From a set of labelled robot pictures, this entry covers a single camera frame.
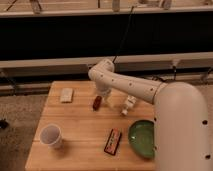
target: paper cup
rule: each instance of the paper cup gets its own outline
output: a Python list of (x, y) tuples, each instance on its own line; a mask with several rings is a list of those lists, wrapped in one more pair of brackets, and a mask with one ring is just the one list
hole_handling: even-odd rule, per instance
[(60, 148), (62, 145), (60, 128), (54, 124), (47, 125), (41, 130), (40, 141), (51, 148)]

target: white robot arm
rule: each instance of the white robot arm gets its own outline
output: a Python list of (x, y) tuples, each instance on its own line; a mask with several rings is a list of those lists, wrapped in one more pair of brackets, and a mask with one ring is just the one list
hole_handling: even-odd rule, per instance
[(208, 111), (202, 94), (192, 85), (171, 84), (115, 74), (104, 59), (89, 71), (98, 94), (111, 87), (154, 104), (156, 171), (212, 171)]

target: wooden table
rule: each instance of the wooden table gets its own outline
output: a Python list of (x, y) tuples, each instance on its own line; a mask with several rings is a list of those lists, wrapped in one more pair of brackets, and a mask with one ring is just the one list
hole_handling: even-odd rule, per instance
[[(62, 88), (73, 88), (72, 103), (61, 104)], [(112, 90), (109, 98), (113, 108), (102, 104), (99, 111), (93, 111), (96, 97), (95, 84), (90, 81), (54, 82), (51, 86), (26, 163), (26, 171), (68, 171), (68, 170), (154, 170), (154, 162), (136, 155), (128, 143), (130, 125), (140, 119), (153, 119), (153, 107), (138, 100), (128, 116), (120, 111), (127, 95)], [(63, 147), (52, 150), (39, 142), (41, 129), (55, 123), (60, 126)], [(112, 128), (123, 133), (115, 156), (104, 152)]]

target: green plate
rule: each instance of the green plate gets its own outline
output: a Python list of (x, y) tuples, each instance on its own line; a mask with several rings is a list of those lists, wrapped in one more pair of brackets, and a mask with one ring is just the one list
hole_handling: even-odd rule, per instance
[(128, 135), (133, 150), (144, 158), (152, 159), (154, 153), (154, 123), (149, 120), (139, 120), (131, 125)]

